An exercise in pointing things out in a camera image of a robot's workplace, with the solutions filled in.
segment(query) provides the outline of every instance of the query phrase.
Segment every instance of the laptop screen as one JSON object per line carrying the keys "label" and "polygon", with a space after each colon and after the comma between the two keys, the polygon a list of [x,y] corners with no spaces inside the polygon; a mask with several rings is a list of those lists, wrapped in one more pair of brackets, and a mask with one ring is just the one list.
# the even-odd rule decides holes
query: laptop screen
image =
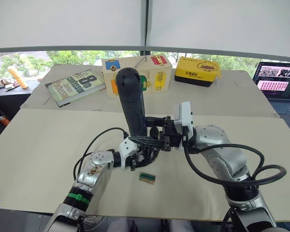
{"label": "laptop screen", "polygon": [[290,63],[260,62],[253,81],[268,99],[290,101]]}

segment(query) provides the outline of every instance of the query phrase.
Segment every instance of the white table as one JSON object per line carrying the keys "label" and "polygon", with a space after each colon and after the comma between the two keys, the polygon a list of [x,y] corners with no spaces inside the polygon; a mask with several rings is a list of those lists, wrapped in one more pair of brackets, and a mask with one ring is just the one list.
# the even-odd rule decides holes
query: white table
{"label": "white table", "polygon": [[[55,65],[21,106],[26,109],[57,109],[122,112],[119,99],[108,99],[106,90],[59,108],[44,86],[69,75],[100,66]],[[169,91],[144,95],[148,114],[173,114],[174,105],[190,101],[195,115],[259,116],[279,118],[263,93],[245,71],[221,71],[221,80],[210,87],[201,87],[174,80],[174,70]]]}
{"label": "white table", "polygon": [[[222,127],[233,143],[260,150],[265,165],[287,169],[283,179],[260,189],[275,219],[290,220],[290,129],[285,122],[235,116],[194,116],[193,121]],[[54,212],[71,188],[75,162],[93,137],[114,126],[127,129],[122,113],[21,109],[0,136],[0,208]],[[90,151],[117,148],[121,141],[121,132],[109,132]],[[259,158],[244,152],[252,172]],[[202,156],[192,159],[212,175]],[[155,174],[156,183],[139,181],[140,171]],[[175,150],[161,152],[154,163],[134,172],[114,169],[104,194],[96,197],[89,214],[222,220],[228,209],[223,188],[198,177]]]}

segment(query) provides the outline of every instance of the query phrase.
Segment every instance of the green band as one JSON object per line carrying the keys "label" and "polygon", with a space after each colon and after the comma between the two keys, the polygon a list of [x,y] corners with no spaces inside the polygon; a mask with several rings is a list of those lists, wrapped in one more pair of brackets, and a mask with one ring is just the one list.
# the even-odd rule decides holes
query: green band
{"label": "green band", "polygon": [[69,193],[69,194],[68,194],[68,197],[73,197],[73,198],[75,198],[75,199],[78,200],[78,201],[85,202],[86,204],[89,204],[89,203],[90,203],[90,201],[87,200],[85,197],[83,197],[82,194]]}

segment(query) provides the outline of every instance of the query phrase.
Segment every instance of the yellow box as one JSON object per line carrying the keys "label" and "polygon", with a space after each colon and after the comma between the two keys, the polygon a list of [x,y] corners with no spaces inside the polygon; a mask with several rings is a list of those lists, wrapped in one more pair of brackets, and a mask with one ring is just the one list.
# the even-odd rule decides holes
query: yellow box
{"label": "yellow box", "polygon": [[204,87],[209,87],[216,77],[221,78],[219,64],[210,60],[181,57],[175,71],[176,81]]}
{"label": "yellow box", "polygon": [[136,68],[144,94],[167,91],[172,65],[164,55],[150,55],[102,60],[102,72],[109,98],[118,97],[116,76],[122,68]]}

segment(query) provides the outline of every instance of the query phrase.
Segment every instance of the yellow cylinder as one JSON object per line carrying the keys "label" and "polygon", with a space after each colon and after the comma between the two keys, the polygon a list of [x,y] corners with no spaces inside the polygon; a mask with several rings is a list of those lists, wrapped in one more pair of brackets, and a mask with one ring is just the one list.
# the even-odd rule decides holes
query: yellow cylinder
{"label": "yellow cylinder", "polygon": [[22,87],[22,88],[27,88],[28,84],[26,81],[21,77],[19,74],[18,70],[14,66],[8,67],[9,73],[14,77],[14,79],[17,81],[17,83]]}

